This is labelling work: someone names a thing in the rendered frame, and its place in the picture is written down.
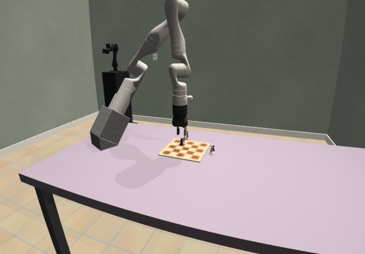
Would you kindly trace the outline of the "brown and cream chessboard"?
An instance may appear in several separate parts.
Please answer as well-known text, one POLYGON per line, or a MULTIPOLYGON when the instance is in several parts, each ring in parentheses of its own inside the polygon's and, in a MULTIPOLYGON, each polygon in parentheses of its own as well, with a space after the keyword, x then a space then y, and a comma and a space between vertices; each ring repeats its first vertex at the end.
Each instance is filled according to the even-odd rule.
POLYGON ((173 139, 158 155, 200 163, 210 143, 185 141, 186 143, 180 146, 180 139, 173 139))

